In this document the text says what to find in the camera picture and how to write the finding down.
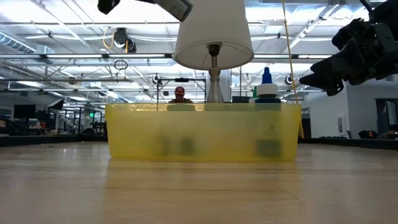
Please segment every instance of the person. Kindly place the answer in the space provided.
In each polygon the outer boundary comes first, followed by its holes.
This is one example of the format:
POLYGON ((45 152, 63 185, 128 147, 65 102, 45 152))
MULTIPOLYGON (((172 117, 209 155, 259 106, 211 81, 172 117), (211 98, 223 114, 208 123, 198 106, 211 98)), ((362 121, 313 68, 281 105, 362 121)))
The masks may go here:
POLYGON ((179 86, 174 91, 175 99, 170 101, 169 103, 193 103, 191 100, 184 98, 185 89, 182 86, 179 86))

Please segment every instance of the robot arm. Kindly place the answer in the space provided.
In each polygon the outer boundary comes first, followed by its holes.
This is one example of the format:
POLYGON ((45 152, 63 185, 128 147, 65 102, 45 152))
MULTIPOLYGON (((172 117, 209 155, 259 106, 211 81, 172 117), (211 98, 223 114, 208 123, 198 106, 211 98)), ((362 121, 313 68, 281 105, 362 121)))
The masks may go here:
POLYGON ((398 0, 387 0, 373 11, 370 8, 369 14, 369 21, 358 18, 341 28, 332 39, 340 52, 312 65, 314 74, 300 83, 333 96, 343 90, 342 80, 360 85, 398 73, 398 0))
MULTIPOLYGON (((192 4, 190 3, 189 0, 136 0, 136 1, 158 4, 160 7, 165 9, 180 22, 183 22, 187 18, 192 9, 192 4)), ((119 4, 119 2, 120 0, 98 0, 98 9, 103 14, 108 14, 119 4)))

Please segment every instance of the table lamp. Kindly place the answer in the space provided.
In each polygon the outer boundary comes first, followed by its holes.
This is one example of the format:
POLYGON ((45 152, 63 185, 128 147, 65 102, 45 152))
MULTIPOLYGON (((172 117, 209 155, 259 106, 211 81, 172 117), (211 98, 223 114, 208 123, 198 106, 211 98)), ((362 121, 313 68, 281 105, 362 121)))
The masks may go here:
POLYGON ((209 103, 224 103, 220 70, 253 59, 244 0, 191 0, 190 15, 180 25, 174 60, 187 68, 208 70, 209 103))

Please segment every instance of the wooden table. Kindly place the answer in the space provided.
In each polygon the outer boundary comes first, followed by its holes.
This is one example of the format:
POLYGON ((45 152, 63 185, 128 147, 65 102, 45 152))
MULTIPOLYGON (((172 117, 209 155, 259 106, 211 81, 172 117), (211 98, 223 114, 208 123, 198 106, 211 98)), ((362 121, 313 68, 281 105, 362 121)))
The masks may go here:
POLYGON ((398 152, 299 145, 296 162, 110 159, 105 143, 0 149, 0 223, 396 223, 398 152))

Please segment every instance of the yellow plastic bin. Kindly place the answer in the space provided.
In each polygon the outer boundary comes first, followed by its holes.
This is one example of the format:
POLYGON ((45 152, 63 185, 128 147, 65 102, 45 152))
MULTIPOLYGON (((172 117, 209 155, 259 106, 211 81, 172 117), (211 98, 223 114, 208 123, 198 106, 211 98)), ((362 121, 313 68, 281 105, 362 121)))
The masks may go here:
POLYGON ((153 161, 289 161, 301 106, 108 104, 112 157, 153 161))

